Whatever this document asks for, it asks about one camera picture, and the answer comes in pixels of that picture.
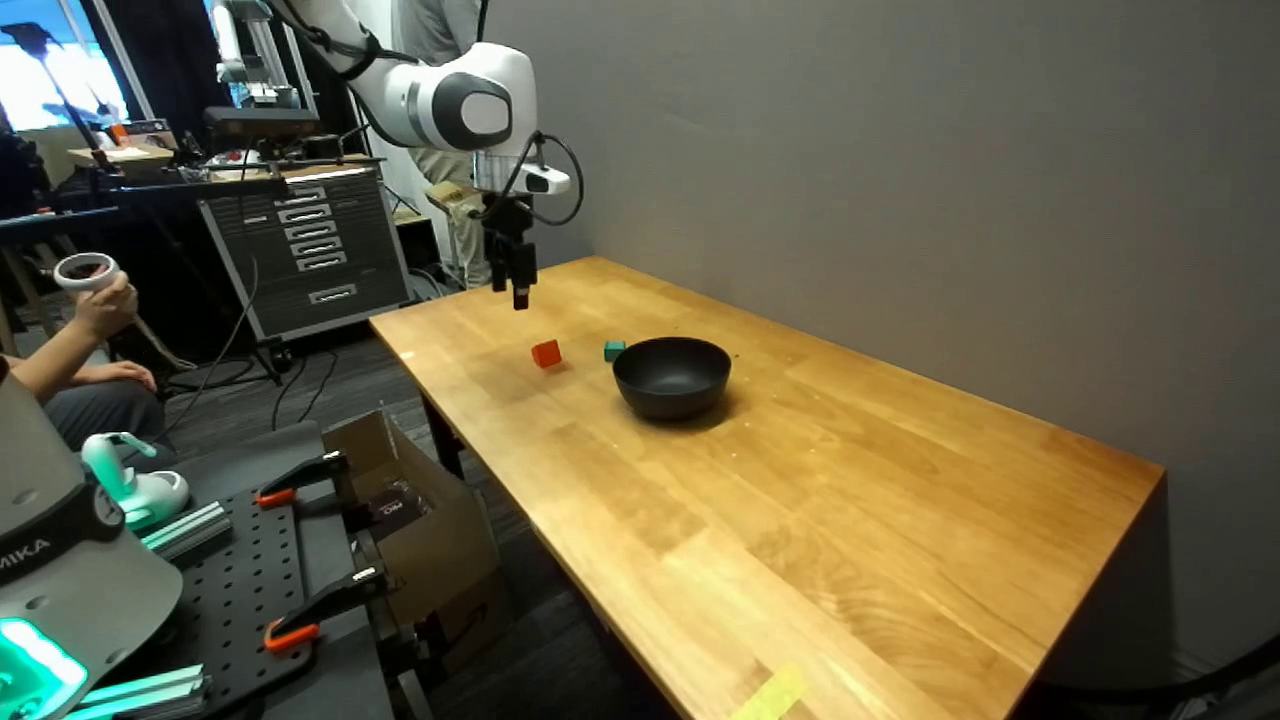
wall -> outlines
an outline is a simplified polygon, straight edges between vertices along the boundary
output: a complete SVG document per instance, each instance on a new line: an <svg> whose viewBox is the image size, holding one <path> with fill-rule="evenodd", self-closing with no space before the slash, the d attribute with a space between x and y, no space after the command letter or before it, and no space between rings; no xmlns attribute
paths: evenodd
<svg viewBox="0 0 1280 720"><path fill-rule="evenodd" d="M555 243L1163 458L1170 650L1280 631L1280 5L541 0L513 29L589 167Z"/></svg>

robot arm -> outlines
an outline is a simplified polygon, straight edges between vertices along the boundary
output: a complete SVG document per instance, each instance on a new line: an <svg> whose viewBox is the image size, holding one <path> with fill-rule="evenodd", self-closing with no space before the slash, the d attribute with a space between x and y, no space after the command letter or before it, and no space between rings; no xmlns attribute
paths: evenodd
<svg viewBox="0 0 1280 720"><path fill-rule="evenodd" d="M424 65L387 50L345 0L274 0L274 12L339 71L387 142L525 158L535 135L535 81L525 50L473 42L452 65Z"/></svg>

wooden table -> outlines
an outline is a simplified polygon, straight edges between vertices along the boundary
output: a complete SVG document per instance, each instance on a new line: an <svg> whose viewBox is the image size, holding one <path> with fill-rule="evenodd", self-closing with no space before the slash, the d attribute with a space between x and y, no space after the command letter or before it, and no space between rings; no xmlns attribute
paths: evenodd
<svg viewBox="0 0 1280 720"><path fill-rule="evenodd" d="M596 257L530 310L464 290L371 326L689 717L1008 717L1163 478ZM669 331L736 360L698 429L636 420L603 362Z"/></svg>

